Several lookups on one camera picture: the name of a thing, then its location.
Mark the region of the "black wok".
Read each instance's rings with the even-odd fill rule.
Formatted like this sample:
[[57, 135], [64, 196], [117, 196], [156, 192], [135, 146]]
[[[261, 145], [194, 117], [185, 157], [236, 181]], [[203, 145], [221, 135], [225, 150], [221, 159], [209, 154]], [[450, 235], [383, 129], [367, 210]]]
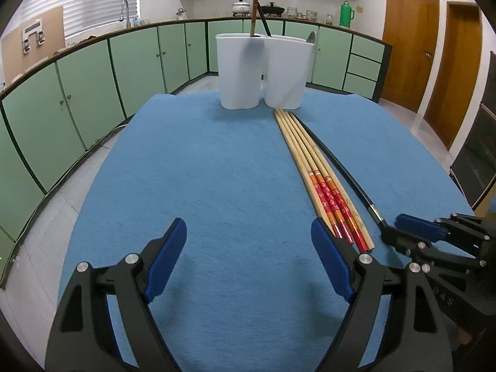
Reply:
[[275, 16], [281, 18], [285, 12], [285, 8], [276, 5], [275, 2], [270, 2], [268, 5], [261, 5], [261, 11], [265, 16]]

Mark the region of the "black appliance at right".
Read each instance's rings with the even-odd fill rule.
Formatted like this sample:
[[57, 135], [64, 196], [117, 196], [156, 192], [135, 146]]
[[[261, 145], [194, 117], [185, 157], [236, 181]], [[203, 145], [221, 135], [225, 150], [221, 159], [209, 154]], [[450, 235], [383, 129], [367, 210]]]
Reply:
[[455, 182], [472, 209], [495, 184], [495, 52], [490, 53], [489, 73], [468, 137], [450, 167]]

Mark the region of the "cardboard box with device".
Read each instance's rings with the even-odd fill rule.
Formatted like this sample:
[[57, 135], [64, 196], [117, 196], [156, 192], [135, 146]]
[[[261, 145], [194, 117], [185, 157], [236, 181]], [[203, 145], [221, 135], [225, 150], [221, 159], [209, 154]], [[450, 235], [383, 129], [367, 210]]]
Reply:
[[5, 86], [66, 47], [63, 7], [33, 16], [2, 38]]

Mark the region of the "white double utensil holder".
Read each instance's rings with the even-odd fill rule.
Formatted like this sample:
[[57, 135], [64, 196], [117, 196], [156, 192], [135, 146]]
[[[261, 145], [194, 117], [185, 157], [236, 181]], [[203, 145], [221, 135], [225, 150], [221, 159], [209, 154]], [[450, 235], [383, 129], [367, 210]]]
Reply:
[[224, 109], [253, 109], [264, 102], [271, 109], [297, 109], [303, 102], [310, 45], [291, 36], [255, 34], [264, 40], [261, 67], [241, 63], [243, 40], [249, 34], [218, 34], [217, 63], [220, 103]]

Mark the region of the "green lower kitchen cabinets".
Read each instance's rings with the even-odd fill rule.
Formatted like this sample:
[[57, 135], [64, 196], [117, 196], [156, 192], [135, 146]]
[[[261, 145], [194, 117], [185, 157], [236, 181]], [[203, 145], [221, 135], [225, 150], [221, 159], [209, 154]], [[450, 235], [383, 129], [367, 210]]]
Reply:
[[220, 34], [317, 35], [308, 85], [381, 95], [392, 49], [296, 19], [194, 19], [100, 36], [52, 56], [1, 94], [1, 270], [39, 205], [86, 153], [158, 93], [215, 74]]

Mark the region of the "red-handled bamboo chopstick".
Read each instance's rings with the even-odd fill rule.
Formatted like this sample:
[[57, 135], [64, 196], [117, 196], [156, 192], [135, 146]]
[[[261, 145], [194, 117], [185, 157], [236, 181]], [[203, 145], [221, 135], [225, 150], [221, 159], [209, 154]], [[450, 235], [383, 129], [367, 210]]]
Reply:
[[256, 16], [258, 12], [258, 0], [252, 0], [252, 12], [251, 12], [251, 20], [250, 20], [250, 37], [255, 36], [255, 26], [256, 26]]
[[292, 120], [289, 113], [282, 111], [281, 109], [277, 109], [276, 114], [286, 122], [290, 134], [296, 140], [296, 145], [299, 146], [299, 149], [305, 158], [304, 161], [308, 165], [309, 169], [311, 169], [314, 179], [319, 185], [318, 191], [321, 192], [322, 197], [325, 198], [326, 204], [323, 205], [323, 207], [328, 215], [334, 234], [339, 238], [346, 239], [350, 244], [353, 244], [354, 238], [352, 236], [352, 232], [348, 226], [346, 218], [343, 216], [336, 200], [333, 197], [331, 189], [328, 187], [326, 180], [327, 173], [321, 173], [323, 165], [318, 159], [317, 154], [311, 147], [310, 143], [308, 143], [308, 140], [303, 136], [303, 132], [299, 130], [295, 121]]
[[314, 172], [312, 171], [308, 160], [306, 160], [303, 150], [297, 142], [296, 137], [293, 135], [293, 131], [287, 125], [283, 111], [280, 109], [274, 109], [273, 112], [279, 129], [281, 130], [281, 134], [284, 137], [287, 147], [296, 163], [317, 215], [323, 218], [326, 225], [331, 229], [331, 232], [340, 238], [340, 230], [337, 221], [334, 218], [334, 214], [328, 206], [324, 193], [321, 191]]
[[316, 143], [293, 113], [274, 111], [281, 133], [302, 175], [317, 214], [334, 236], [355, 244], [365, 253], [374, 244], [343, 186]]

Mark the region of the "brown wooden door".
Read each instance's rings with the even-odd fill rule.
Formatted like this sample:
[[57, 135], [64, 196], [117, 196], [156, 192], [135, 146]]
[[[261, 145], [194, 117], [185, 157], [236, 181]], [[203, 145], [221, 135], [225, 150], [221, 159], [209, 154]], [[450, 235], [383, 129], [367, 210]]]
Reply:
[[425, 94], [438, 37], [440, 0], [387, 0], [383, 41], [392, 45], [382, 98], [412, 112]]
[[481, 10], [448, 2], [441, 63], [425, 121], [449, 149], [462, 126], [477, 82], [483, 47]]

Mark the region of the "plain bamboo chopstick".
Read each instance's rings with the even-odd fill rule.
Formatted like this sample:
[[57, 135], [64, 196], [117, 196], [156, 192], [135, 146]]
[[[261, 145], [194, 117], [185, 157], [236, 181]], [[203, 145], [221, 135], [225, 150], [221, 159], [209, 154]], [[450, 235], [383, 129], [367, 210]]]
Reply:
[[306, 132], [303, 130], [303, 128], [299, 125], [297, 125], [296, 119], [290, 115], [290, 112], [287, 113], [287, 116], [290, 117], [290, 120], [292, 124], [299, 130], [300, 134], [306, 139], [308, 144], [312, 147], [312, 151], [316, 156], [319, 157], [320, 163], [322, 164], [322, 167], [325, 168], [326, 175], [331, 178], [332, 182], [334, 183], [335, 188], [340, 192], [340, 197], [342, 198], [343, 202], [346, 204], [346, 207], [348, 208], [349, 214], [352, 216], [353, 222], [355, 223], [355, 226], [357, 229], [360, 230], [361, 235], [363, 237], [363, 240], [367, 246], [367, 249], [369, 251], [372, 251], [375, 248], [375, 244], [372, 241], [372, 237], [369, 234], [369, 232], [366, 229], [366, 226], [361, 219], [361, 216], [356, 209], [355, 205], [352, 202], [352, 199], [346, 192], [345, 187], [341, 183], [339, 177], [336, 175], [334, 172], [333, 168], [330, 166], [330, 161], [327, 160], [324, 157], [324, 154], [322, 151], [319, 149], [319, 147], [314, 143], [311, 138], [306, 134]]

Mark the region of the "white cooking pot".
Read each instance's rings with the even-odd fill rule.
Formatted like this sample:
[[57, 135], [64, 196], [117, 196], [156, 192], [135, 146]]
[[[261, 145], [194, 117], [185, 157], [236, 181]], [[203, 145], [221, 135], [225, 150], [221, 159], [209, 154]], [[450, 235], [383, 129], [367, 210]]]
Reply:
[[231, 4], [231, 11], [234, 17], [236, 16], [250, 16], [251, 4], [244, 0], [239, 0]]

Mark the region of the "green thermos jug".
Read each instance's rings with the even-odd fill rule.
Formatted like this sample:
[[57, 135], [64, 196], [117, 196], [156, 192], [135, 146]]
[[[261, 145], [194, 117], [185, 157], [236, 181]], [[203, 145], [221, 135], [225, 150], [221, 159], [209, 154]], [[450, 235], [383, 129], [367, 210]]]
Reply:
[[352, 20], [355, 17], [355, 11], [348, 1], [340, 5], [339, 25], [344, 28], [351, 28]]

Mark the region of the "blue table mat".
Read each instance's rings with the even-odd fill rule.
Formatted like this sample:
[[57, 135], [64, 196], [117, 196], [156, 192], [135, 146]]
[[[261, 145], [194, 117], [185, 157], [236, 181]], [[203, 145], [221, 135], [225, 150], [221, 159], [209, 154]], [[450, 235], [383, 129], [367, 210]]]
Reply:
[[[376, 103], [305, 91], [296, 111], [387, 222], [472, 213], [441, 164]], [[175, 218], [184, 249], [150, 310], [183, 371], [314, 371], [346, 301], [310, 237], [316, 217], [272, 109], [217, 92], [155, 95], [100, 168], [74, 226], [59, 297], [82, 261], [116, 264]]]

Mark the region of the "chrome sink faucet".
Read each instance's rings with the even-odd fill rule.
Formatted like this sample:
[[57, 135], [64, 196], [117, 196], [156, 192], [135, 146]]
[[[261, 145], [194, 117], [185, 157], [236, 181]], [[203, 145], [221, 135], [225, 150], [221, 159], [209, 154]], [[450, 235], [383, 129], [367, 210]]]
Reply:
[[125, 28], [131, 27], [130, 23], [130, 5], [128, 0], [123, 0], [121, 3], [121, 11], [119, 21], [125, 23]]

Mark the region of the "black chopstick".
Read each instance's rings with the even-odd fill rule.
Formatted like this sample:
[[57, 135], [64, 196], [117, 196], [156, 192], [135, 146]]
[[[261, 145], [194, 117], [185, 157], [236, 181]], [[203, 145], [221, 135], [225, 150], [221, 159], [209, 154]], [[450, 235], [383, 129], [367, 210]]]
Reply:
[[260, 5], [260, 3], [258, 2], [258, 0], [257, 0], [257, 12], [258, 12], [258, 15], [259, 15], [259, 17], [260, 17], [260, 19], [261, 19], [261, 22], [262, 22], [262, 25], [263, 25], [263, 27], [264, 27], [264, 30], [265, 30], [265, 32], [266, 32], [266, 36], [267, 36], [267, 37], [271, 37], [271, 36], [272, 36], [272, 33], [271, 33], [271, 31], [270, 31], [270, 28], [269, 28], [269, 25], [268, 25], [268, 23], [267, 23], [267, 20], [266, 20], [265, 14], [264, 14], [264, 12], [263, 12], [263, 9], [261, 8], [261, 5]]
[[354, 176], [346, 169], [340, 160], [331, 152], [331, 150], [326, 146], [326, 144], [305, 124], [298, 116], [293, 112], [290, 115], [296, 119], [297, 125], [301, 126], [306, 134], [311, 138], [311, 140], [316, 143], [322, 153], [332, 162], [332, 164], [337, 168], [341, 175], [347, 180], [348, 184], [352, 187], [355, 194], [358, 196], [362, 204], [366, 207], [366, 210], [373, 218], [375, 224], [378, 225], [380, 231], [383, 231], [388, 223], [378, 211], [377, 207], [373, 203], [372, 199], [366, 194], [361, 185], [357, 182]]

